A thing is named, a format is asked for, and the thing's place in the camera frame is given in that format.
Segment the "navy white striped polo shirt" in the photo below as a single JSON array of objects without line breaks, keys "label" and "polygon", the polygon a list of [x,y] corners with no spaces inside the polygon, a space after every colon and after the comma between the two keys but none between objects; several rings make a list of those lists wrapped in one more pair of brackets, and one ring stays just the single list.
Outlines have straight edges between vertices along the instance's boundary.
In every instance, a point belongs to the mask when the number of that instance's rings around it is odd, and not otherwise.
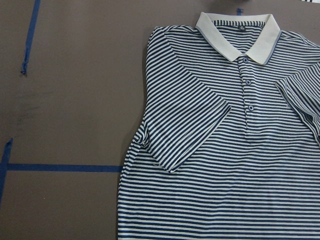
[{"label": "navy white striped polo shirt", "polygon": [[271,14],[156,27],[120,240],[317,240],[320,47]]}]

